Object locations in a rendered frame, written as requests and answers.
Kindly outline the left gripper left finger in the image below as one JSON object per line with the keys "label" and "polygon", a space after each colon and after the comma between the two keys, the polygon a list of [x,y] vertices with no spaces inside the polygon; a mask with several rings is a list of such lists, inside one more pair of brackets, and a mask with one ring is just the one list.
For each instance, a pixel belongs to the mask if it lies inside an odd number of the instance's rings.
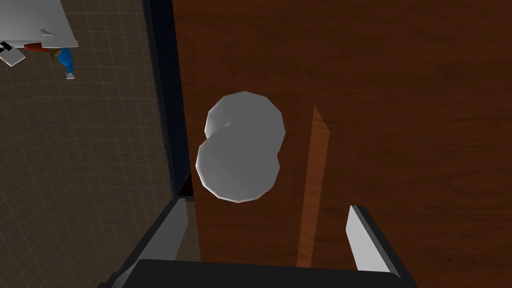
{"label": "left gripper left finger", "polygon": [[118,271],[97,288],[123,288],[140,260],[174,261],[188,227],[186,200],[172,199],[135,246]]}

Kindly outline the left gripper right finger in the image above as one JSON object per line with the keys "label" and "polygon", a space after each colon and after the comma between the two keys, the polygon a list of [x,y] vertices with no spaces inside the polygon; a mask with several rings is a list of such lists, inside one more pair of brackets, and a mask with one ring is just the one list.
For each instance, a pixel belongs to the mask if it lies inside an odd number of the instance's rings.
{"label": "left gripper right finger", "polygon": [[400,276],[356,205],[349,208],[345,233],[358,271],[386,272]]}

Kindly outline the grey round door knob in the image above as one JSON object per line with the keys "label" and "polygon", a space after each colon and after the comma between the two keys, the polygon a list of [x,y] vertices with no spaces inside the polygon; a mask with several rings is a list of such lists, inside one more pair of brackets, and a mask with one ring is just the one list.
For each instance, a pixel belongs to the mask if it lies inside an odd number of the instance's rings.
{"label": "grey round door knob", "polygon": [[223,96],[208,112],[195,168],[216,198],[243,203],[275,184],[286,131],[278,108],[249,91]]}

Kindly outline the brown wooden door leaf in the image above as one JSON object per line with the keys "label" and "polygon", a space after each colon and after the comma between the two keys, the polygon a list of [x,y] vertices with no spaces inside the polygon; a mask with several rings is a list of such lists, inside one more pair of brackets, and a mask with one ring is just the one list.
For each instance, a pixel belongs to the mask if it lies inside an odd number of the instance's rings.
{"label": "brown wooden door leaf", "polygon": [[418,288],[512,288],[512,0],[172,0],[190,160],[208,111],[281,111],[272,190],[191,173],[204,262],[355,269],[364,206]]}

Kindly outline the white table with items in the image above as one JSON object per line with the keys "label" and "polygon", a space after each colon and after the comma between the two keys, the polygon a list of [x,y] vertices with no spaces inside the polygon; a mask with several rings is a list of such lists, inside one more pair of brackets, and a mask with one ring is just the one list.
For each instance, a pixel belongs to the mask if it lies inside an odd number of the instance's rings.
{"label": "white table with items", "polygon": [[38,51],[57,58],[72,80],[69,48],[78,45],[61,0],[0,0],[0,60],[10,67],[25,59],[21,49]]}

